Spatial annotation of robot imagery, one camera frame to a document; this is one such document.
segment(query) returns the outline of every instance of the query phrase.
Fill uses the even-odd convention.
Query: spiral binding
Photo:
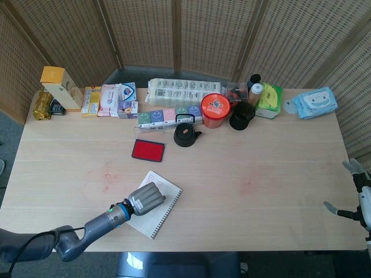
[[[152,235],[151,235],[151,238],[152,238],[152,239],[155,239],[155,236],[157,235],[158,231],[160,231],[160,229],[161,229],[161,227],[162,227],[162,224],[165,222],[165,220],[167,219],[169,213],[171,212],[171,210],[172,210],[173,207],[175,206],[175,204],[176,204],[176,202],[178,201],[178,199],[179,199],[181,193],[182,193],[182,190],[179,191],[179,193],[175,196],[174,201],[171,203],[171,205],[169,206],[168,210],[167,210],[166,213],[163,215],[162,219],[160,220],[159,224],[157,225],[157,227],[155,228],[154,232],[153,232]]]

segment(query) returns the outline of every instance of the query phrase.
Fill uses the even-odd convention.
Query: yellow box
[[[45,66],[40,82],[64,109],[81,109],[83,94],[64,68]]]
[[[81,117],[98,117],[100,91],[102,87],[85,87],[83,103],[81,108]]]

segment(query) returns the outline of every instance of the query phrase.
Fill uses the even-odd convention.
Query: black mug
[[[249,122],[255,117],[255,109],[249,103],[240,101],[230,117],[230,125],[235,130],[244,130]]]
[[[193,124],[195,123],[195,116],[193,114],[177,114],[175,116],[175,122],[178,116],[192,116]],[[190,123],[181,123],[177,125],[174,132],[174,141],[181,147],[189,147],[194,144],[197,137],[201,135],[201,131],[195,131],[194,125]]]

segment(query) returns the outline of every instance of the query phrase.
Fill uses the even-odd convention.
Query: notebook
[[[178,201],[183,190],[153,171],[148,172],[139,188],[152,181],[156,184],[161,194],[166,196],[164,203],[142,216],[136,216],[133,214],[130,221],[127,223],[142,234],[148,236],[150,239],[155,239],[155,236],[161,229],[162,224],[175,206],[175,203]]]

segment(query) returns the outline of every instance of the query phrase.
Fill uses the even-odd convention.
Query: blue wet wipes package
[[[329,87],[299,94],[293,101],[300,119],[311,119],[337,109],[335,96]]]

